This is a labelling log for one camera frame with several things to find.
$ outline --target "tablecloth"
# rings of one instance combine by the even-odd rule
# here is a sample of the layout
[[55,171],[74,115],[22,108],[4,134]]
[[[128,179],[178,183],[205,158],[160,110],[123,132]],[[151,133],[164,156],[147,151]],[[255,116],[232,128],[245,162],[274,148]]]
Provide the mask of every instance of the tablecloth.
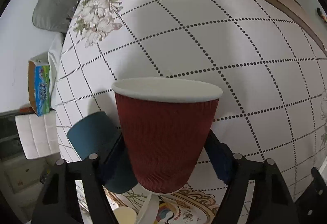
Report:
[[[224,92],[212,123],[218,139],[249,160],[274,159],[297,199],[326,156],[326,60],[297,23],[264,0],[81,0],[57,76],[61,155],[80,160],[66,134],[90,113],[105,111],[120,129],[114,81],[199,80]],[[240,223],[253,187],[251,181]],[[199,224],[210,223],[225,191],[203,150],[170,199],[193,208]],[[107,195],[139,210],[147,194],[137,185]]]

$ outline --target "gray cushion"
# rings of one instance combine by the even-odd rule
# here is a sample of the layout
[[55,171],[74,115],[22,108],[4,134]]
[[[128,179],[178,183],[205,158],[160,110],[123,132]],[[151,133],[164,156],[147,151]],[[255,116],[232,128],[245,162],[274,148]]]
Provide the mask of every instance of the gray cushion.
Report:
[[38,28],[67,33],[78,0],[38,0],[32,22]]

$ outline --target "silver screw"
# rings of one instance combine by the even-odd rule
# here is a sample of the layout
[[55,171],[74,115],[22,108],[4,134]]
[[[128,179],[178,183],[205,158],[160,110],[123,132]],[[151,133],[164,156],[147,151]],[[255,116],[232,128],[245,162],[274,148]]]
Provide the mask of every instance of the silver screw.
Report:
[[240,160],[240,159],[242,159],[242,155],[240,154],[240,153],[234,153],[233,154],[233,157],[236,159],[236,160]]
[[92,154],[89,155],[89,159],[91,159],[91,160],[94,160],[97,157],[98,157],[98,154],[96,154],[96,153],[92,153]]
[[63,159],[58,159],[58,160],[56,161],[56,164],[57,164],[58,166],[60,166],[60,165],[62,165],[64,162],[65,162],[65,161],[64,161]]
[[273,159],[267,159],[267,163],[269,165],[273,165],[273,164],[275,164],[275,161]]

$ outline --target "red paper cup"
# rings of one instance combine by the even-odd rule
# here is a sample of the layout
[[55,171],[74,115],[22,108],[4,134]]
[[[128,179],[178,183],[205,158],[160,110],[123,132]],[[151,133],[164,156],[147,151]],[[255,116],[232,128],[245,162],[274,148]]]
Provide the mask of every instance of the red paper cup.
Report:
[[120,80],[112,89],[138,182],[154,194],[182,188],[200,156],[223,91],[205,82],[155,77]]

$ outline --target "blue cup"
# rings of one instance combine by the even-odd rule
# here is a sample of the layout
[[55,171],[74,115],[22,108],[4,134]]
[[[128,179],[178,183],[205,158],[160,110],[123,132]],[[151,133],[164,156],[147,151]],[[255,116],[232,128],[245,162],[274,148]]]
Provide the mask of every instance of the blue cup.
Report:
[[[103,111],[95,112],[77,122],[67,133],[67,137],[81,159],[92,153],[99,153],[104,148],[109,154],[119,139],[120,131],[117,130],[110,118]],[[127,148],[124,148],[117,158],[115,168],[112,169],[109,179],[105,182],[107,190],[122,194],[132,189],[137,180],[132,170]]]

